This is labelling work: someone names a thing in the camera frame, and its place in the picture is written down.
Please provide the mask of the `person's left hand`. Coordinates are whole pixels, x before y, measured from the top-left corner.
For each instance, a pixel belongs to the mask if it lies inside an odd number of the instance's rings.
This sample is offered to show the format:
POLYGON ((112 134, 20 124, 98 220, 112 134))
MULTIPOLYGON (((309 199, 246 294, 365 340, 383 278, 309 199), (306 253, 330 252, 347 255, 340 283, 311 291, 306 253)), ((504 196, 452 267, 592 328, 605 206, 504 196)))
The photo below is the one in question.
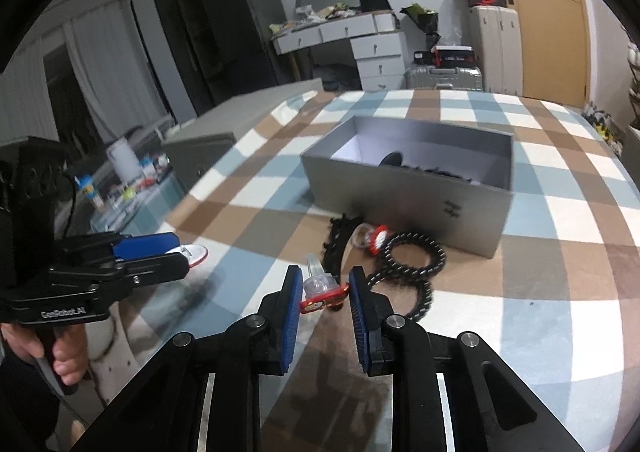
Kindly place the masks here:
MULTIPOLYGON (((44 357, 44 347, 31 329, 14 323, 2 323, 1 334, 14 354, 26 362, 44 357)), ((52 368, 66 386, 75 386, 88 370, 88 342, 84 324, 67 326, 51 346, 52 368)))

